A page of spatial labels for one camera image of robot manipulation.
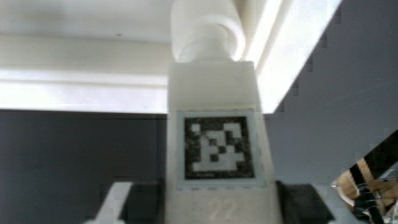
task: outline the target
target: white plastic part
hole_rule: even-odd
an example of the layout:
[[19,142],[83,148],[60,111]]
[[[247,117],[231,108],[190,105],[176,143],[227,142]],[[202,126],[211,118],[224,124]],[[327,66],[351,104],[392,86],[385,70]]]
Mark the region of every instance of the white plastic part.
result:
[[131,182],[113,183],[104,198],[103,206],[96,215],[96,219],[92,221],[87,221],[85,224],[124,224],[124,221],[119,220],[119,215],[128,199],[131,186]]
[[232,60],[238,60],[245,50],[245,35],[232,0],[176,0],[170,18],[176,60],[188,61],[192,54],[200,57],[204,51],[195,49],[200,48],[200,43],[211,45],[211,42],[224,45],[215,52],[227,51]]
[[[188,167],[193,167],[197,175],[200,171],[195,171],[193,163],[192,166],[184,165],[190,158],[183,156],[188,150],[184,148],[188,139],[183,136],[190,130],[200,132],[200,126],[186,127],[186,123],[181,123],[186,122],[183,116],[193,114],[193,116],[224,119],[229,116],[241,117],[241,111],[250,114],[245,117],[247,130],[254,134],[248,143],[255,146],[252,158],[261,164],[259,172],[254,167],[254,177],[192,180],[186,177]],[[193,150],[202,152],[206,149],[193,148]],[[208,175],[218,172],[211,167],[208,170]],[[225,170],[229,175],[236,172],[232,169]],[[192,62],[170,66],[165,192],[165,224],[280,223],[271,157],[250,62]]]

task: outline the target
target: white pillar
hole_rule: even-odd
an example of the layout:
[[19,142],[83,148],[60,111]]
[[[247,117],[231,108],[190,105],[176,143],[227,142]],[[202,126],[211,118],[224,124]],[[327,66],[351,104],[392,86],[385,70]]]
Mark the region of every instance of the white pillar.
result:
[[243,32],[232,1],[174,4],[165,224],[279,224],[254,66],[234,61]]

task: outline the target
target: gray wall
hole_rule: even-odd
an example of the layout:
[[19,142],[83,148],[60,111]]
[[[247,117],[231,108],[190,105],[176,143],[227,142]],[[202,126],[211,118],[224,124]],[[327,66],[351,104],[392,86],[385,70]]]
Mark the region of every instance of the gray wall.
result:
[[277,178],[330,183],[398,129],[398,1],[343,1],[311,60],[266,127]]

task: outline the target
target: white ceiling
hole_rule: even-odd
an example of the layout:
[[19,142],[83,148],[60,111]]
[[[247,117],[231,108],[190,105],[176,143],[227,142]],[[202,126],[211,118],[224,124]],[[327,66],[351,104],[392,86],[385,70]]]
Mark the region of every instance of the white ceiling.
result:
[[1,0],[0,32],[168,43],[172,0]]
[[[264,113],[275,111],[339,2],[234,0],[241,60],[254,62]],[[172,0],[0,0],[0,108],[167,112],[170,6]]]

